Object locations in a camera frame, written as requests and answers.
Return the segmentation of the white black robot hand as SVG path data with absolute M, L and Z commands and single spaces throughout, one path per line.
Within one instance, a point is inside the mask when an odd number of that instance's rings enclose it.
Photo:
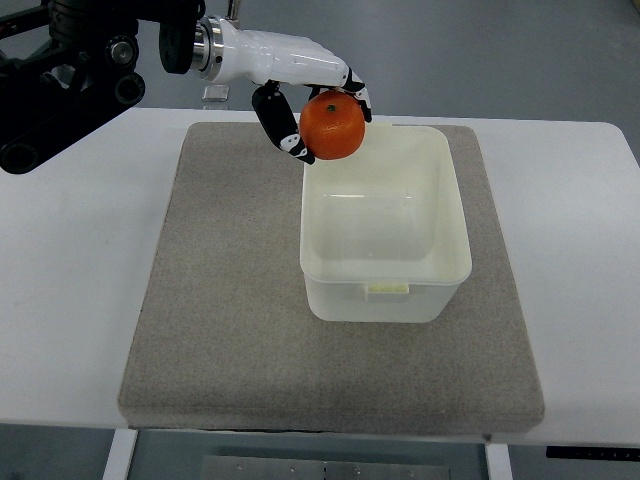
M 304 105 L 328 90 L 354 98 L 372 119 L 367 88 L 339 57 L 298 36 L 239 30 L 229 20 L 205 17 L 196 27 L 192 68 L 212 84 L 246 77 L 258 86 L 253 109 L 267 137 L 281 151 L 307 163 L 317 160 L 302 140 Z

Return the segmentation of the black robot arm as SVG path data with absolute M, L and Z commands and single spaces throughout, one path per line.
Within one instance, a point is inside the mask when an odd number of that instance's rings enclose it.
M 192 64 L 202 1 L 43 1 L 1 19 L 7 39 L 46 27 L 24 59 L 1 60 L 1 168 L 25 174 L 138 104 L 141 21 L 159 24 L 166 72 Z

